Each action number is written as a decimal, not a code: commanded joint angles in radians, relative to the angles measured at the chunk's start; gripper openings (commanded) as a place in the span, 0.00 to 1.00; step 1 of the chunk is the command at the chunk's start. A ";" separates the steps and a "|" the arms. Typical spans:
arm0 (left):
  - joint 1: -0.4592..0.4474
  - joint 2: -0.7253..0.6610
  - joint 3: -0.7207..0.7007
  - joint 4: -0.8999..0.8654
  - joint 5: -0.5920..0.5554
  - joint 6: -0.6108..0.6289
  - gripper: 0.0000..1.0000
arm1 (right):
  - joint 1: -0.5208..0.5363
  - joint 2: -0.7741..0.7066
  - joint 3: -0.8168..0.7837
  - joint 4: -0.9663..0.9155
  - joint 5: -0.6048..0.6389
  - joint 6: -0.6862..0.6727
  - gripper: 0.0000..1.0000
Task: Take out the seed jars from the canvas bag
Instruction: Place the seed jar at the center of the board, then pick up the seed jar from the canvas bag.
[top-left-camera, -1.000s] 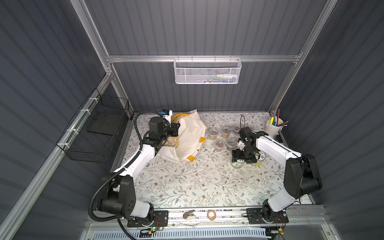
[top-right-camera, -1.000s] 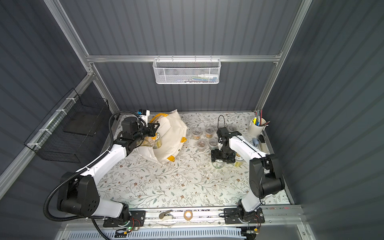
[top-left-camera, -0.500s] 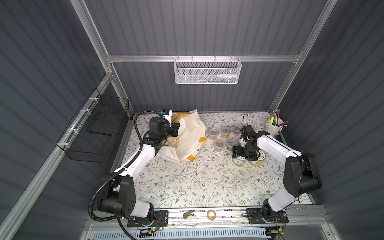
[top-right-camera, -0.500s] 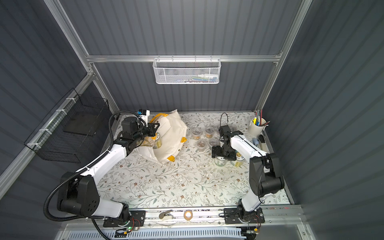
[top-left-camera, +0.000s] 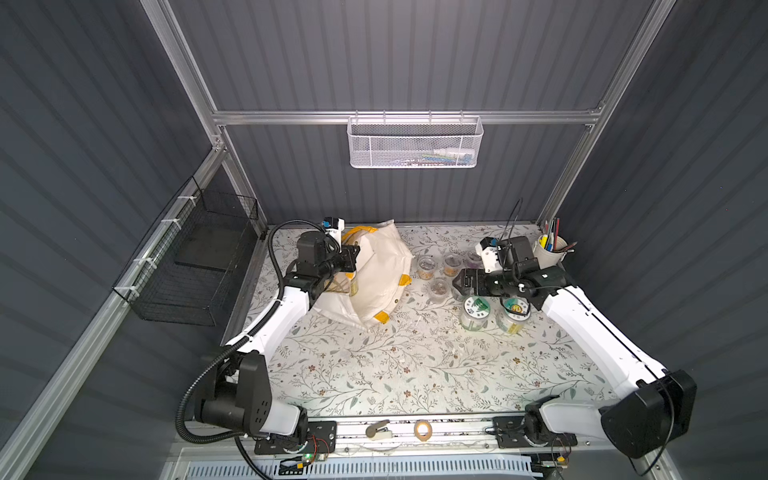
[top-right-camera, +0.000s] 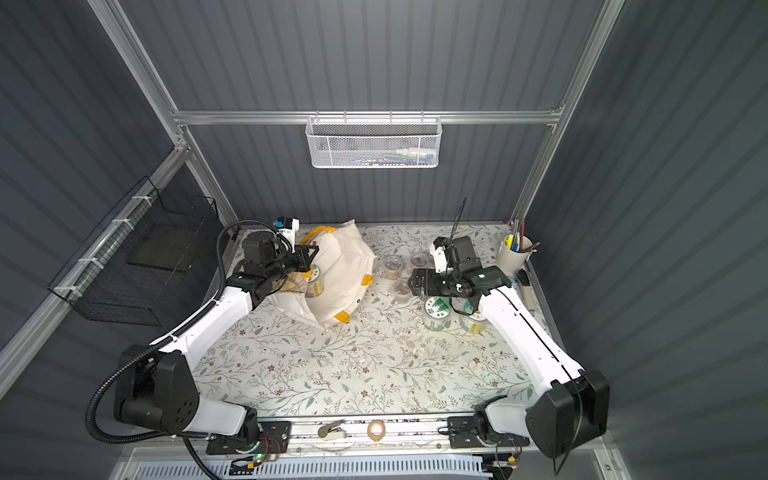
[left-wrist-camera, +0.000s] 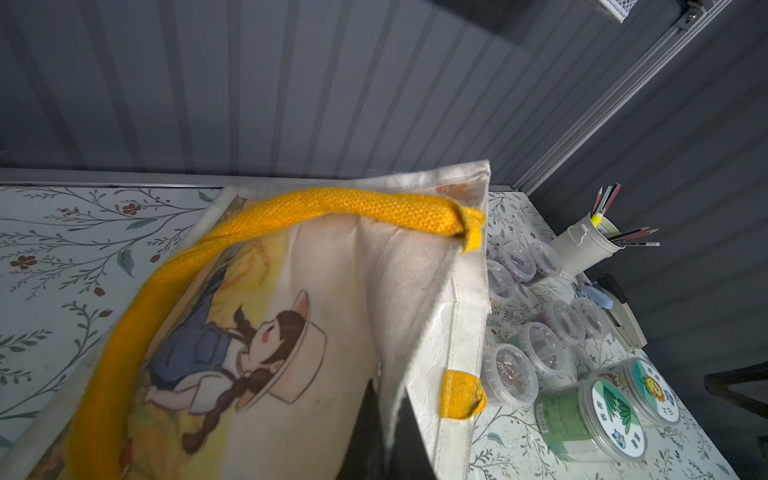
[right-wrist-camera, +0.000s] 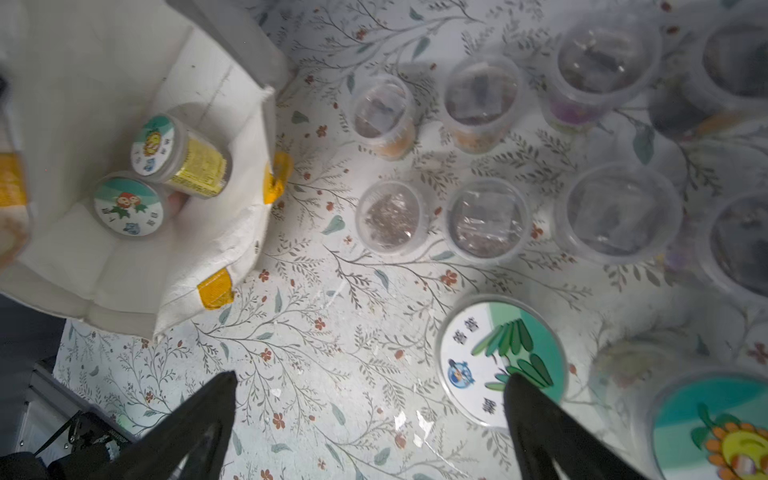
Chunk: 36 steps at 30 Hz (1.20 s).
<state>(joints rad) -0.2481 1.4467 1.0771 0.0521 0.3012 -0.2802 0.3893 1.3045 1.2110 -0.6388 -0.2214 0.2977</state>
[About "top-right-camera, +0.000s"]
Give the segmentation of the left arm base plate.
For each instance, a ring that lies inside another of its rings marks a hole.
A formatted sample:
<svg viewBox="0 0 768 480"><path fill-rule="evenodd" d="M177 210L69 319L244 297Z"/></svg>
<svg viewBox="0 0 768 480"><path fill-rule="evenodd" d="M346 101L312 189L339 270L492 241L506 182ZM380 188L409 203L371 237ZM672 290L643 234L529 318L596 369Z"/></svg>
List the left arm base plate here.
<svg viewBox="0 0 768 480"><path fill-rule="evenodd" d="M208 442L205 452L207 455L280 455L287 452L292 430L291 422L261 422L259 429L259 438L252 441L217 437Z"/></svg>

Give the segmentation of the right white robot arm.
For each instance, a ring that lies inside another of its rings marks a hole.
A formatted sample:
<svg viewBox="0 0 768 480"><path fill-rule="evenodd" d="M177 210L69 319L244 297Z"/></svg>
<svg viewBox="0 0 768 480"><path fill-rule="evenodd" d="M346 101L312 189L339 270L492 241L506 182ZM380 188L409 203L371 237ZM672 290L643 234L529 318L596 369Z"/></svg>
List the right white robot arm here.
<svg viewBox="0 0 768 480"><path fill-rule="evenodd" d="M610 386L587 371L538 324L497 266L483 266L469 237L438 237L431 246L434 268L418 268L408 285L416 295L467 301L512 348L527 370L534 402L522 406L499 396L476 406L481 439L526 437L550 459L566 459L575 448L607 430Z"/></svg>

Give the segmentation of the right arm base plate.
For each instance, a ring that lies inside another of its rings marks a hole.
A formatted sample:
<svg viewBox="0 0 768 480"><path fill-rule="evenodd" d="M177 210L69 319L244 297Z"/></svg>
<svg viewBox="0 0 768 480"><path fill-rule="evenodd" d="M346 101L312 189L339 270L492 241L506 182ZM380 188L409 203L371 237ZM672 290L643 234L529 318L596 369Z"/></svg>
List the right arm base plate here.
<svg viewBox="0 0 768 480"><path fill-rule="evenodd" d="M499 446L515 450L531 443L527 437L497 433L487 424L478 423L471 415L450 416L446 425L438 428L438 433L449 438L453 449Z"/></svg>

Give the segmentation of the orange label seed jar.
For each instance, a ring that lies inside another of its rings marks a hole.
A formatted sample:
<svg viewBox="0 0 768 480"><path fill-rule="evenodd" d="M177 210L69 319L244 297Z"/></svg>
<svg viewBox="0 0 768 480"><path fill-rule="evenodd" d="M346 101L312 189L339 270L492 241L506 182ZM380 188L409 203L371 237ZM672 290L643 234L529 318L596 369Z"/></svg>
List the orange label seed jar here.
<svg viewBox="0 0 768 480"><path fill-rule="evenodd" d="M416 252L410 257L410 264L414 269L427 268L431 256L426 252Z"/></svg>

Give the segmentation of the white canvas tote bag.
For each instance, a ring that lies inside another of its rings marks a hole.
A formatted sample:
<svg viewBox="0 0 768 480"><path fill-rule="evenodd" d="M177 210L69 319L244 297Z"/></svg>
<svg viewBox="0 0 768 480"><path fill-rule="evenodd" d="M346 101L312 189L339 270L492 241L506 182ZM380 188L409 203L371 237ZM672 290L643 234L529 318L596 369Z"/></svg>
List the white canvas tote bag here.
<svg viewBox="0 0 768 480"><path fill-rule="evenodd" d="M300 244L319 248L311 265L322 271L323 294L306 297L304 273L292 273L269 301L287 317L319 329L348 323L368 287L374 283L376 255L373 250L353 220L337 226L318 226L304 235Z"/></svg>

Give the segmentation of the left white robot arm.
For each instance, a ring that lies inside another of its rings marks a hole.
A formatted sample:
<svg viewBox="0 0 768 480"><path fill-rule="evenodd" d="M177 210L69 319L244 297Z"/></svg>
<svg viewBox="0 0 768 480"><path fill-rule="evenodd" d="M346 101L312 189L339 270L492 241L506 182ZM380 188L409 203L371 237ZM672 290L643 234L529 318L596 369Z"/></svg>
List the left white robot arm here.
<svg viewBox="0 0 768 480"><path fill-rule="evenodd" d="M123 352L113 415L120 423L143 428L139 440L206 435L238 449L260 442L255 410L204 397L193 372L208 349L285 286L291 274L309 272L319 248L293 246L285 231L261 231L250 238L255 246L245 248L243 265L225 278L213 299L150 345Z"/></svg>

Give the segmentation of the sunflower bottom seed jar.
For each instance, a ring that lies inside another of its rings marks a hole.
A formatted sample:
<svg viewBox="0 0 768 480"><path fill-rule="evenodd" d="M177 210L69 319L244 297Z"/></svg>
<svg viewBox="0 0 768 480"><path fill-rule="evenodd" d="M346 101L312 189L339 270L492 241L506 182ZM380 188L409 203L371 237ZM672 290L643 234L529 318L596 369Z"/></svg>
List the sunflower bottom seed jar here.
<svg viewBox="0 0 768 480"><path fill-rule="evenodd" d="M460 311L462 312L462 315L458 316L459 324L468 334L479 334L489 325L485 316L479 311L476 311L469 302L465 302L460 308Z"/></svg>

